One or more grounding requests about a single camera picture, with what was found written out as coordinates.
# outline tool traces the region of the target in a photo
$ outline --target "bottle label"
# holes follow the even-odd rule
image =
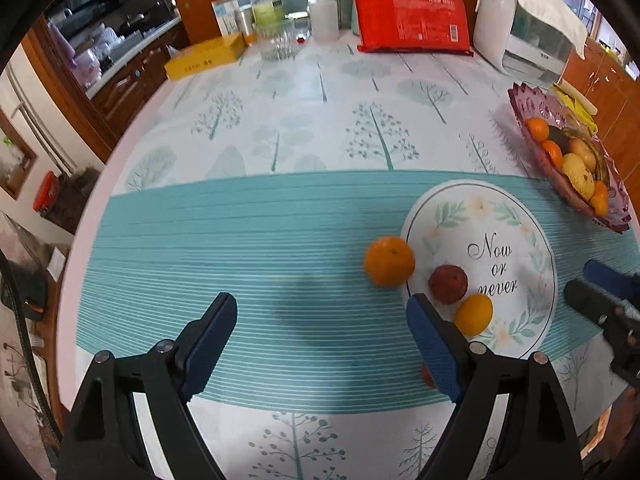
[[[282,0],[268,0],[254,4],[256,25],[274,25],[284,20]]]

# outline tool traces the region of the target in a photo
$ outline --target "fruit bowl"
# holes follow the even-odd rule
[[[563,128],[572,128],[587,134],[585,126],[556,97],[545,94],[540,88],[533,89],[524,83],[522,85],[514,84],[513,89],[509,90],[509,98],[522,135],[532,150],[540,170],[542,170],[562,199],[584,215],[596,219],[612,231],[617,233],[627,231],[629,229],[628,222],[631,220],[631,215],[628,212],[629,196],[626,193],[622,179],[616,171],[612,158],[607,153],[607,150],[604,149],[600,139],[595,136],[590,137],[591,143],[603,156],[609,170],[609,212],[606,216],[597,217],[594,209],[574,189],[567,176],[556,169],[547,152],[534,140],[527,128],[526,121],[533,117],[539,117],[544,119],[549,126],[555,126],[561,130]]]

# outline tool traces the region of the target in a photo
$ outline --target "blue gripper pad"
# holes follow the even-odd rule
[[[463,394],[458,362],[415,296],[406,304],[406,322],[438,390],[458,402]]]
[[[621,300],[632,300],[639,292],[633,280],[596,260],[589,260],[582,268],[582,274],[588,282],[600,286]]]
[[[237,319],[238,306],[236,300],[230,298],[207,323],[202,336],[185,360],[185,380],[180,389],[184,402],[189,402],[191,397],[204,391]]]

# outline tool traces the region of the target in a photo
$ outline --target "red package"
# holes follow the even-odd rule
[[[356,0],[361,52],[471,53],[463,0]]]

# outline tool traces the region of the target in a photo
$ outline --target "white squeeze bottle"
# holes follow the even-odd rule
[[[338,2],[335,0],[316,0],[309,6],[311,17],[311,35],[321,43],[337,41],[340,38],[338,28]]]
[[[284,20],[282,0],[251,0],[255,24],[274,25]]]

